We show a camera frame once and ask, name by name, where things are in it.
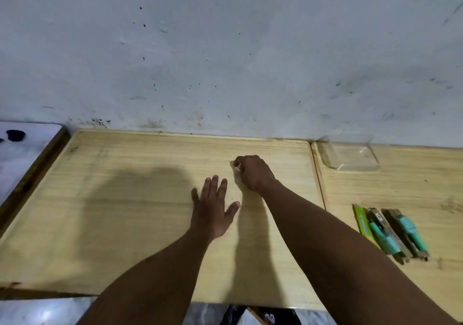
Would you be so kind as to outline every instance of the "wooden tabletop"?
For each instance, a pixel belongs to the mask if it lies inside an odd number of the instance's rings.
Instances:
[[[373,146],[377,171],[348,172],[327,167],[312,151],[327,211],[358,230],[352,204],[397,208],[416,224],[429,247],[428,262],[400,268],[450,315],[463,319],[463,150]]]
[[[80,130],[0,239],[0,284],[98,294],[189,227],[190,191],[228,178],[242,202],[200,269],[193,301],[323,309],[268,208],[235,182],[258,154],[289,188],[322,205],[305,141]]]

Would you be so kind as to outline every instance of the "person's right hand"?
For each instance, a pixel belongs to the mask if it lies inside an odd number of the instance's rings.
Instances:
[[[241,181],[247,188],[259,194],[276,181],[267,163],[259,156],[238,156],[233,165],[239,168]]]

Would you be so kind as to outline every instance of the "transparent plastic box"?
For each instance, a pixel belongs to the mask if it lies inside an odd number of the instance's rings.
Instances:
[[[370,146],[373,136],[362,133],[330,134],[317,140],[323,164],[334,170],[373,171],[379,160]]]

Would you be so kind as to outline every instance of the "person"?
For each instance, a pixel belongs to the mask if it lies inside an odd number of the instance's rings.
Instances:
[[[258,156],[239,156],[242,182],[266,202],[299,267],[330,315],[343,324],[457,322],[428,298],[369,240],[278,181]],[[209,244],[225,234],[240,208],[225,210],[227,180],[206,178],[192,190],[189,230],[126,271],[78,325],[182,324]]]

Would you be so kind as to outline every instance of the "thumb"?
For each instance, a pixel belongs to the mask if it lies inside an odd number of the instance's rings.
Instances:
[[[241,203],[236,201],[230,204],[227,211],[225,211],[225,220],[229,226],[231,225],[231,223],[233,223],[233,217],[238,212],[240,206],[241,206]]]

